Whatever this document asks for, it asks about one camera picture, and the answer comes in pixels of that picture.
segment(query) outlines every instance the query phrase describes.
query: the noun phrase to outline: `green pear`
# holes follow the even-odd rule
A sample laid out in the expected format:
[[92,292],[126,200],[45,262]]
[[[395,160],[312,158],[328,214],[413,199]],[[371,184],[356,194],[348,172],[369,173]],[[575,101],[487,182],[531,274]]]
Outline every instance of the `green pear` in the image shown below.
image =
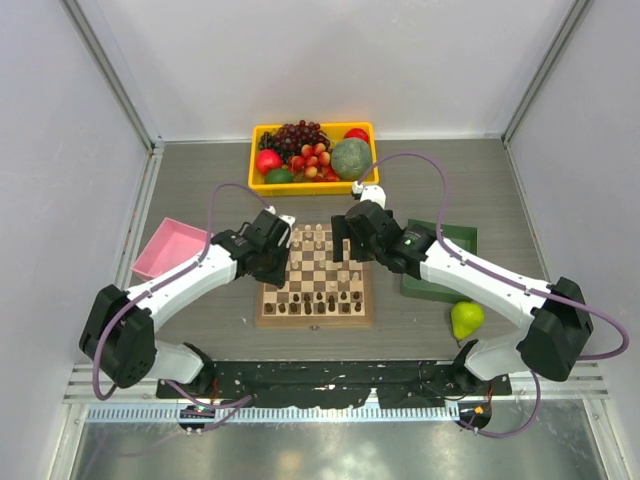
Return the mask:
[[456,340],[464,340],[484,323],[484,311],[476,303],[459,302],[451,309],[451,327]]

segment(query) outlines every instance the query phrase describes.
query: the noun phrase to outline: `green tray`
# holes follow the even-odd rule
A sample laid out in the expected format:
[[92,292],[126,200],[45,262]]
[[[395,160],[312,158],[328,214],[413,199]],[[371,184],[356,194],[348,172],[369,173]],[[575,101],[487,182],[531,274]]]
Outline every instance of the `green tray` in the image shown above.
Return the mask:
[[[435,230],[436,224],[433,222],[422,222],[420,220],[409,219],[409,226],[423,225]],[[460,225],[442,225],[444,236],[453,243],[465,249],[467,252],[476,255],[478,253],[478,229],[475,227],[463,227]],[[434,300],[436,302],[458,303],[470,300],[448,287],[443,287],[437,283],[426,280],[416,280],[409,275],[402,276],[400,293],[405,297],[422,298],[424,300]]]

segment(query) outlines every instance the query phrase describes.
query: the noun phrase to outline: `yellow tray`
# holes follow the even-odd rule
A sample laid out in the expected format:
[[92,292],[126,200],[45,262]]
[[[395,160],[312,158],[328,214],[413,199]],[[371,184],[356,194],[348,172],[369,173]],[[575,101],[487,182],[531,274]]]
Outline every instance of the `yellow tray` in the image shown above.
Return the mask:
[[[353,182],[321,182],[321,183],[264,183],[264,177],[256,168],[256,155],[258,155],[258,142],[265,132],[277,130],[282,125],[257,125],[253,129],[253,139],[251,141],[251,157],[249,158],[249,188],[255,190],[265,197],[276,197],[283,195],[336,195],[351,193],[351,185]],[[349,123],[323,123],[322,130],[334,142],[339,142],[344,138],[352,128],[361,128],[369,135],[369,144],[371,145],[371,156],[373,162],[377,160],[376,144],[373,135],[373,125],[368,122],[349,122]],[[380,183],[378,169],[373,170],[365,179],[366,184]]]

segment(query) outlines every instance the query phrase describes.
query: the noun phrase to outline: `white wall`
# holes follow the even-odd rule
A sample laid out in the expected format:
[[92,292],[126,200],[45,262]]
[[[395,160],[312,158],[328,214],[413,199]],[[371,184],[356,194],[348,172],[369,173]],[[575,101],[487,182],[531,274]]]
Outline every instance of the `white wall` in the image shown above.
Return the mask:
[[0,465],[40,479],[144,151],[60,3],[0,2]]
[[300,118],[366,119],[380,138],[499,135],[572,4],[94,2],[165,140]]
[[[631,348],[601,364],[640,455],[640,3],[594,2],[518,131],[513,152],[552,278],[622,320]],[[590,352],[619,337],[595,320]]]

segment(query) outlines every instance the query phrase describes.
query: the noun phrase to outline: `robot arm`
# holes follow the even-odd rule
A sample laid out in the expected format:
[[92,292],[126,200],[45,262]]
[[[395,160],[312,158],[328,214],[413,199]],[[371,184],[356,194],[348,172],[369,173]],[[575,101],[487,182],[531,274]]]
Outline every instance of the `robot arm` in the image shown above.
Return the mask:
[[249,274],[283,286],[295,218],[263,210],[239,231],[215,235],[206,256],[199,253],[149,282],[122,291],[110,285],[93,304],[80,338],[80,349],[92,360],[106,326],[123,307],[139,299],[107,338],[100,368],[120,388],[143,378],[170,379],[189,393],[200,394],[213,376],[210,359],[193,345],[155,340],[155,333],[182,308],[205,293]]
[[[478,258],[448,239],[445,244],[461,256],[451,255],[437,240],[436,232],[421,225],[401,228],[393,212],[385,210],[386,196],[378,186],[354,183],[360,203],[344,216],[332,218],[334,246],[351,242],[355,260],[376,260],[394,273],[406,273],[452,288],[510,320],[517,331],[492,340],[469,342],[454,361],[460,367],[456,381],[464,384],[491,380],[505,373],[533,370],[556,381],[569,376],[593,326],[581,311],[529,293],[551,292],[583,303],[577,284],[560,278],[555,285],[527,278]],[[341,249],[334,261],[341,261]],[[525,290],[471,267],[474,262],[526,286]]]

